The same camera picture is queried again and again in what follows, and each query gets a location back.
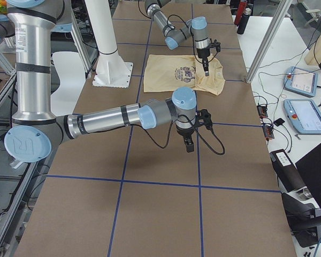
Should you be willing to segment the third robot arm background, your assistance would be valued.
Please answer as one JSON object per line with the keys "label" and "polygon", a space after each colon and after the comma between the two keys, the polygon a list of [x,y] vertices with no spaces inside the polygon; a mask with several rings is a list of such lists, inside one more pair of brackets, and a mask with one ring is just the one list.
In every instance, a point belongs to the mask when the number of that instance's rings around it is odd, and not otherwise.
{"label": "third robot arm background", "polygon": [[14,23],[6,15],[0,14],[0,43],[12,36],[15,36]]}

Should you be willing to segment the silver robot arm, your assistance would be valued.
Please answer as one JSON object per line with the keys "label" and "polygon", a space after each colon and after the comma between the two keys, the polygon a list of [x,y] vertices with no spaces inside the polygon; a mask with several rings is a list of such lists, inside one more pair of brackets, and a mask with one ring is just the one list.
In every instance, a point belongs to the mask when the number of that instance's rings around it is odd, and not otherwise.
{"label": "silver robot arm", "polygon": [[204,74],[209,76],[210,48],[212,41],[208,37],[207,21],[205,17],[197,17],[184,22],[182,28],[176,28],[170,22],[170,17],[165,16],[162,11],[169,1],[145,1],[144,8],[146,14],[156,23],[165,37],[165,43],[169,49],[177,48],[181,43],[193,39],[194,48],[198,58],[201,59]]}
{"label": "silver robot arm", "polygon": [[70,1],[8,1],[15,25],[18,110],[4,146],[16,160],[33,163],[61,143],[81,135],[137,125],[153,129],[174,122],[179,134],[193,130],[196,94],[188,87],[171,98],[123,105],[89,114],[56,116],[51,111],[51,31],[70,21]]}

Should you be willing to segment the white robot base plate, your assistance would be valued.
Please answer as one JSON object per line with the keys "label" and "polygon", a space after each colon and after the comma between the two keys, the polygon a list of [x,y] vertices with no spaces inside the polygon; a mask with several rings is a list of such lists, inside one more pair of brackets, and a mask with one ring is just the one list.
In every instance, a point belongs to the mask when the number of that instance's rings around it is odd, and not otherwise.
{"label": "white robot base plate", "polygon": [[96,87],[115,87],[128,88],[133,70],[132,62],[123,62],[118,68],[113,68],[112,64],[107,62],[104,65],[104,72],[98,73],[93,80],[93,86]]}

